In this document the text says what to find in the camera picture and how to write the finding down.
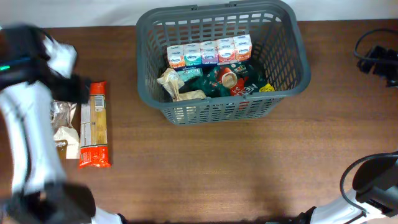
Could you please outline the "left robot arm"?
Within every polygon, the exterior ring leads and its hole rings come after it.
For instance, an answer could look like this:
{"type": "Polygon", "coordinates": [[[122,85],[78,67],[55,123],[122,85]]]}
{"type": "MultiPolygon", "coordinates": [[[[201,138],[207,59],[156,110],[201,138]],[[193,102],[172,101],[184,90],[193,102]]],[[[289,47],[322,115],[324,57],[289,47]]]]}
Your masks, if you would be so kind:
{"type": "Polygon", "coordinates": [[[73,72],[76,51],[43,29],[1,30],[1,113],[12,152],[12,194],[3,210],[16,223],[125,223],[67,180],[50,119],[54,100],[83,104],[91,80],[73,72]]]}

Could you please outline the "light blue wipes pack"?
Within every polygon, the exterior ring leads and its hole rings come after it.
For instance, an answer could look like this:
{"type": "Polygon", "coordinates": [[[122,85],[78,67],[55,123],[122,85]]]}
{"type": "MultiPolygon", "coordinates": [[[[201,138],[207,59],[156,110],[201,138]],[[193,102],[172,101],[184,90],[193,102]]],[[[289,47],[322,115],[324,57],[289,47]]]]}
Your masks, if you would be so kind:
{"type": "Polygon", "coordinates": [[[194,78],[202,77],[203,71],[201,68],[192,68],[188,70],[181,70],[177,72],[183,82],[188,82],[194,78]]]}

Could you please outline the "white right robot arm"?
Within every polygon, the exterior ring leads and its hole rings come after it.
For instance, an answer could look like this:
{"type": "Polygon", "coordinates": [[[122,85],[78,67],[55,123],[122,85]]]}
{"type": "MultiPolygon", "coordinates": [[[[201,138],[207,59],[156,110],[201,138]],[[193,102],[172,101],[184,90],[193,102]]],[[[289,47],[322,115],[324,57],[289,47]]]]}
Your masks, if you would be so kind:
{"type": "Polygon", "coordinates": [[[301,213],[291,223],[366,223],[397,215],[397,152],[352,163],[340,179],[341,197],[301,213]]]}

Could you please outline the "green red snack bag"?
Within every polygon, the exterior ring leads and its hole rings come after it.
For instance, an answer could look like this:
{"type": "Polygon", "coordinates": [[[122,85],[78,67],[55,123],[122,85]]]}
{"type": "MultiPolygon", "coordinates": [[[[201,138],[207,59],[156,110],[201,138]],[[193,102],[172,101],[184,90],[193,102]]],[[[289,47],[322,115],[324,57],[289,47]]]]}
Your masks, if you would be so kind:
{"type": "Polygon", "coordinates": [[[194,78],[188,90],[201,90],[207,97],[243,96],[253,93],[275,91],[275,88],[246,62],[221,65],[210,72],[194,78]]]}

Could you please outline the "white tissue multipack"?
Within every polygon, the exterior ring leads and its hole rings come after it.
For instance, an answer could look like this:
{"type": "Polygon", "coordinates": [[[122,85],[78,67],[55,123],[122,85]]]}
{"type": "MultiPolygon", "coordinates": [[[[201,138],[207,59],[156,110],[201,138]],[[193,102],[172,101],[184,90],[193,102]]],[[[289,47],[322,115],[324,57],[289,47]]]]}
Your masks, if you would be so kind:
{"type": "Polygon", "coordinates": [[[176,70],[244,62],[251,55],[249,34],[167,47],[169,67],[176,70]]]}

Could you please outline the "orange cracker package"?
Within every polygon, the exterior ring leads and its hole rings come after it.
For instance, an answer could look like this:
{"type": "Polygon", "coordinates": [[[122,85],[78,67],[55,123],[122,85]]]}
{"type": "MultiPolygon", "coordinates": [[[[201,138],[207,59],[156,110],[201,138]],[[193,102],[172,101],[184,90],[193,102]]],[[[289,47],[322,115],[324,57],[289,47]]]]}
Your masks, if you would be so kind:
{"type": "Polygon", "coordinates": [[[79,168],[110,167],[106,121],[106,82],[90,85],[88,102],[81,105],[79,168]]]}

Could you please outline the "brown white cookie bag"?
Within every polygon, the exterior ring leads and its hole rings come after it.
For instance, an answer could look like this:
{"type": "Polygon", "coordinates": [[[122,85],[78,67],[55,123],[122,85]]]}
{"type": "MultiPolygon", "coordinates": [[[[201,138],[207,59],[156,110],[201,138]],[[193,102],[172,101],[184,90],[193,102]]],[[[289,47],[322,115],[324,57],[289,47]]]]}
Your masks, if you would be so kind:
{"type": "Polygon", "coordinates": [[[53,101],[50,109],[53,139],[61,159],[78,159],[80,138],[72,126],[76,104],[64,101],[53,101]]]}

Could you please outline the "beige paper bag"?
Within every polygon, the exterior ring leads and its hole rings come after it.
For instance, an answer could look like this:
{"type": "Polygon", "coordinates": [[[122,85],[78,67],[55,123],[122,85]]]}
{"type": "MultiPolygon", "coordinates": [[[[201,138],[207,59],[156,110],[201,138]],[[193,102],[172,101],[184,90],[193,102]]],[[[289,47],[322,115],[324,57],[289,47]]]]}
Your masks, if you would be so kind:
{"type": "MultiPolygon", "coordinates": [[[[172,68],[166,69],[157,79],[163,89],[169,94],[173,103],[182,101],[204,100],[205,93],[202,90],[193,90],[186,93],[180,93],[180,88],[184,86],[184,81],[180,75],[172,68]]],[[[194,124],[206,123],[210,120],[210,107],[208,105],[178,105],[177,107],[162,110],[164,116],[173,124],[194,124]]]]}

